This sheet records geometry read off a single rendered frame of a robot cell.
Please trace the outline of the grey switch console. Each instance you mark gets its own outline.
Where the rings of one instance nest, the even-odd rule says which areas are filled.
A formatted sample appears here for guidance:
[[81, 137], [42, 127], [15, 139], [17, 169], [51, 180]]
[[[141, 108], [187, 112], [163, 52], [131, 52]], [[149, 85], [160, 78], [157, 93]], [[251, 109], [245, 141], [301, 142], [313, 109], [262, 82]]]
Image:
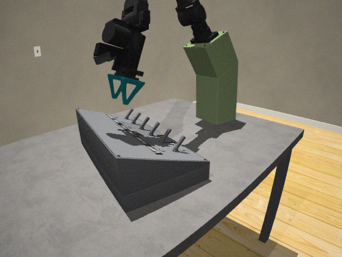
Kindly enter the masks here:
[[[130, 117], [76, 109], [81, 143], [106, 185], [126, 212], [209, 179], [210, 161]], [[136, 123], [135, 123], [136, 122]]]

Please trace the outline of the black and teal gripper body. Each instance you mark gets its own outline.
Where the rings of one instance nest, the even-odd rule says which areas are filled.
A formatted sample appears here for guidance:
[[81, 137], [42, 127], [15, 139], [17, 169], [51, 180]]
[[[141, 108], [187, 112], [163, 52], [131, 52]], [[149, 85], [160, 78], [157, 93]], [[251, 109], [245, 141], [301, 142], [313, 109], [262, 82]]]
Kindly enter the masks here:
[[[141, 53], [139, 53], [137, 51], [134, 51], [134, 52], [136, 52], [136, 54], [135, 54], [134, 62], [132, 65], [132, 69], [112, 65], [111, 70], [116, 71], [116, 73], [114, 73], [114, 75], [116, 74], [116, 75], [121, 76], [121, 77], [131, 78], [131, 79], [135, 79], [138, 81], [139, 81], [139, 78], [136, 78], [135, 77], [136, 75], [143, 77], [144, 72], [137, 71], [139, 60], [141, 57]], [[126, 75], [128, 75], [128, 76], [126, 76]]]

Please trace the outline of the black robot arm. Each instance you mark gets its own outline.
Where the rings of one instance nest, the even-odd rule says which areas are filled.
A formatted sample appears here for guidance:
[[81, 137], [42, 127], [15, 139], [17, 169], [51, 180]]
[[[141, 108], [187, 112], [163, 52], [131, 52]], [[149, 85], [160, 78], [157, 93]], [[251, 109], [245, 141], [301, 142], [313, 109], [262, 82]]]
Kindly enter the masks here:
[[[195, 38], [190, 40], [191, 44], [209, 43], [219, 35], [218, 32], [211, 32], [205, 21], [207, 17], [205, 9], [199, 0], [176, 0], [176, 2], [175, 10], [180, 24], [191, 25], [193, 30]], [[191, 7], [186, 8], [188, 6]], [[114, 46], [96, 43], [93, 53], [96, 65], [115, 59], [114, 66], [132, 69], [136, 54], [134, 51], [142, 53], [146, 38], [141, 32], [148, 30], [149, 24], [148, 0], [125, 0], [121, 20], [114, 18], [107, 22], [102, 33], [103, 42]]]

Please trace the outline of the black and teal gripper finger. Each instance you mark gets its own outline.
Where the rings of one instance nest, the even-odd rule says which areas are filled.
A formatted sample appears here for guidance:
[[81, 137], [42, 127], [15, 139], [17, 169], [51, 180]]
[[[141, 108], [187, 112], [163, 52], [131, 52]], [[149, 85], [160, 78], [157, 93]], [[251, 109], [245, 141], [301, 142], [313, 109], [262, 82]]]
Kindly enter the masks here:
[[[128, 105], [133, 99], [133, 97], [137, 94], [137, 92], [145, 85], [145, 82], [138, 81], [138, 80], [131, 79], [131, 78], [126, 78], [126, 77], [121, 77], [120, 79], [121, 79], [121, 92], [122, 92], [123, 104]], [[128, 99], [126, 98], [127, 84], [136, 85], [135, 89], [133, 90], [131, 95], [128, 97]]]
[[108, 76], [108, 79], [109, 79], [109, 84], [110, 84], [110, 90], [111, 90], [111, 96], [113, 99], [117, 99], [118, 95], [120, 94], [121, 92], [121, 84], [117, 90], [116, 93], [114, 93], [114, 85], [113, 85], [113, 80], [116, 79], [116, 80], [119, 80], [120, 81], [120, 76], [118, 75], [113, 75], [113, 74], [107, 74]]

